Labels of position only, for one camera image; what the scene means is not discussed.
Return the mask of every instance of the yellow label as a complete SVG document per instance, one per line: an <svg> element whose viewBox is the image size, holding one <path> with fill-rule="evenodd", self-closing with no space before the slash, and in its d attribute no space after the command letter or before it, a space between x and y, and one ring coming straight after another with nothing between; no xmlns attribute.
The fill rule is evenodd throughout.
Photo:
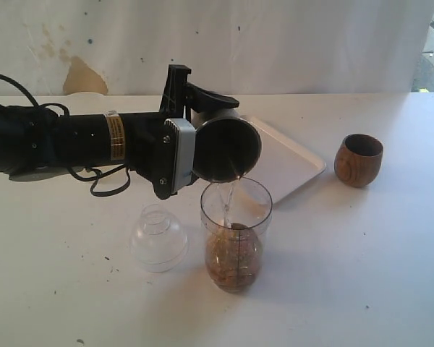
<svg viewBox="0 0 434 347"><path fill-rule="evenodd" d="M104 115L108 122L109 136L111 137L111 160L125 159L125 131L122 119L115 111Z"/></svg>

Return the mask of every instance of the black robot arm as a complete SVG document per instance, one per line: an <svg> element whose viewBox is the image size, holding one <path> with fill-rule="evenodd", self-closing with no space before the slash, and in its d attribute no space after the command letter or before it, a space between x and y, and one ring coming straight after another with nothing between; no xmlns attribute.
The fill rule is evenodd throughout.
<svg viewBox="0 0 434 347"><path fill-rule="evenodd" d="M115 171L136 171L153 184L156 195L166 199L196 180L195 128L191 109L197 112L236 108L230 97L188 83L191 70L170 65L158 112L71 115L61 104L38 105L19 83L0 75L29 98L32 106L0 105L0 172L14 181L36 181L70 173L81 181L93 181ZM49 106L63 111L59 116ZM119 165L101 173L97 167ZM95 176L82 177L82 169Z"/></svg>

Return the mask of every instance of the white wall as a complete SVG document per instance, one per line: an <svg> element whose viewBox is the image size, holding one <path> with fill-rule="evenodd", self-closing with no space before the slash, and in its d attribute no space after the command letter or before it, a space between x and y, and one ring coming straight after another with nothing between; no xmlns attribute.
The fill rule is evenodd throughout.
<svg viewBox="0 0 434 347"><path fill-rule="evenodd" d="M408 91L433 10L434 0L1 0L0 72L39 95L62 94L71 63L67 92L159 94L172 59L223 93ZM17 92L0 82L0 94Z"/></svg>

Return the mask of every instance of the metal cup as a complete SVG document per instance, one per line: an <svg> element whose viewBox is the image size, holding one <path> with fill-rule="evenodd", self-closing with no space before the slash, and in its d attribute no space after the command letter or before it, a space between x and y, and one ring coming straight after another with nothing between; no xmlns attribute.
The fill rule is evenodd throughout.
<svg viewBox="0 0 434 347"><path fill-rule="evenodd" d="M234 181L257 163L262 150L258 131L234 109L194 113L196 147L193 173L212 183Z"/></svg>

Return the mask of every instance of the wood grain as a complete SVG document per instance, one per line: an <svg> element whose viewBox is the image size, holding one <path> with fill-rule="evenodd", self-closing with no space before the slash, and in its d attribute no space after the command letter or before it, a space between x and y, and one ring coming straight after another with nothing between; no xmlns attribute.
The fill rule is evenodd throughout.
<svg viewBox="0 0 434 347"><path fill-rule="evenodd" d="M374 137L352 134L344 138L334 160L334 172L351 187L373 182L383 159L383 145Z"/></svg>

